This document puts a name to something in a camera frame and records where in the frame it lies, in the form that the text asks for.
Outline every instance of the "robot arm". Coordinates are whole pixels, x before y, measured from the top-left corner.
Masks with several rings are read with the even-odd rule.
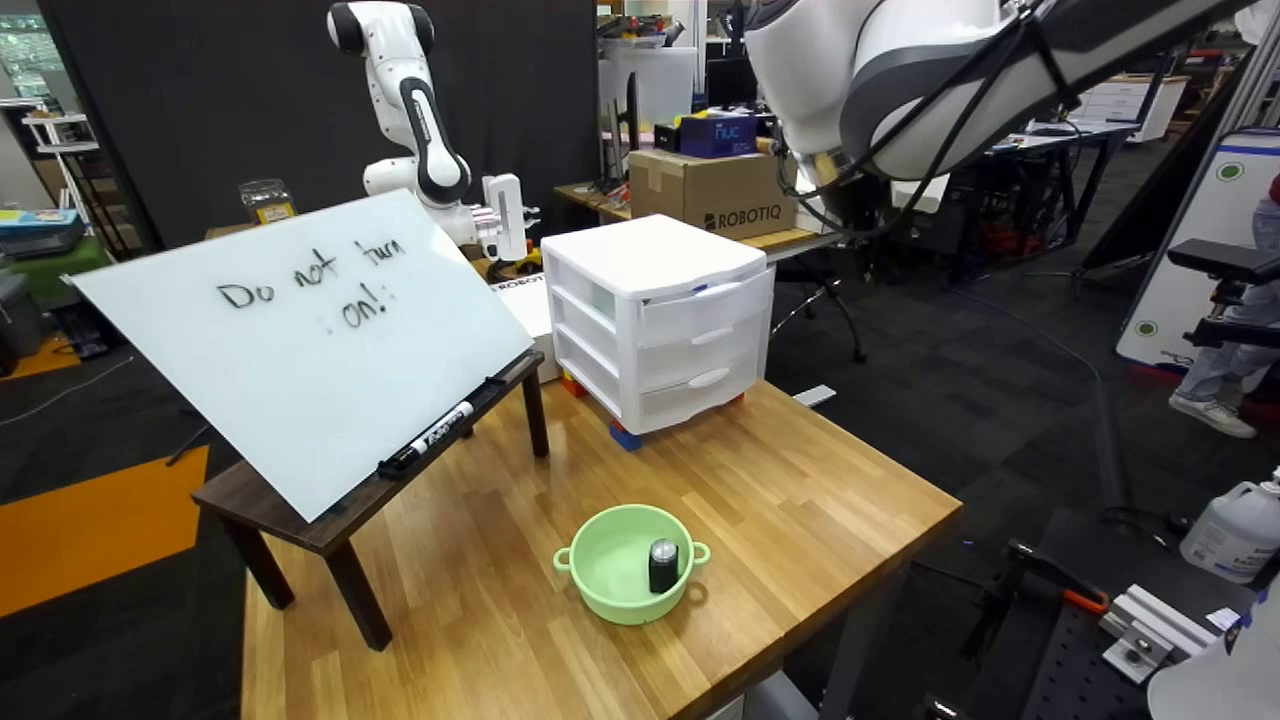
[[[410,155],[374,162],[364,170],[364,193],[410,189],[455,243],[478,243],[488,262],[524,262],[524,202],[512,172],[482,175],[482,203],[465,203],[473,170],[450,154],[427,48],[436,25],[417,6],[366,0],[331,6],[328,42],[340,51],[364,57],[366,101],[381,133]]]
[[[745,46],[798,165],[925,179],[1242,0],[1002,6],[756,0]]]
[[[410,150],[410,155],[374,162],[364,170],[364,193],[417,189],[431,203],[460,203],[473,189],[473,170],[450,154],[438,126],[427,48],[436,25],[417,6],[331,6],[328,42],[364,57],[366,101],[381,133]]]

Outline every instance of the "white plastic drawer unit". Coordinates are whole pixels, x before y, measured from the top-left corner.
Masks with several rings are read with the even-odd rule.
[[[656,433],[763,381],[763,251],[645,215],[549,235],[560,363],[626,430]]]

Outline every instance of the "wooden stand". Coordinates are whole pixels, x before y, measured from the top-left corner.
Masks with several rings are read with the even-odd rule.
[[[540,397],[536,368],[540,368],[540,352],[524,352],[495,381],[478,386],[468,397],[473,419],[446,430],[446,438],[438,438],[438,445],[431,445],[419,458],[419,468],[427,468],[450,442],[468,438],[473,425],[490,406],[500,406],[515,386],[524,386],[524,418],[526,418],[533,458],[549,458],[549,425],[544,425],[544,397]],[[249,574],[256,578],[256,585],[264,590],[273,609],[289,609],[293,590],[289,590],[289,579],[284,579],[284,574],[261,534],[273,534],[289,543],[298,543],[298,549],[325,555],[334,590],[342,591],[342,600],[359,623],[364,645],[386,647],[390,630],[386,630],[386,622],[366,590],[366,578],[356,560],[351,534],[359,534],[402,483],[408,482],[366,476],[340,506],[331,506],[325,515],[317,515],[317,525],[306,525],[249,466],[232,466],[226,471],[213,476],[194,493],[194,506],[208,509],[226,527],[238,560],[249,565]]]

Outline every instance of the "green bowl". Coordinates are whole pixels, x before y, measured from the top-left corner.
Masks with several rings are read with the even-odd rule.
[[[671,541],[680,549],[674,585],[648,591],[648,549]],[[686,527],[652,506],[614,506],[574,527],[573,543],[553,555],[557,574],[573,578],[584,603],[607,623],[648,623],[669,618],[692,568],[707,565],[710,549],[695,543]]]

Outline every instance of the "black curtain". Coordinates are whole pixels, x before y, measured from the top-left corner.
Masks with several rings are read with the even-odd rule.
[[[364,68],[328,46],[331,0],[40,0],[132,211],[165,250],[244,226],[236,185],[278,175],[298,208],[364,197]],[[446,133],[533,203],[596,172],[593,6],[423,0]]]

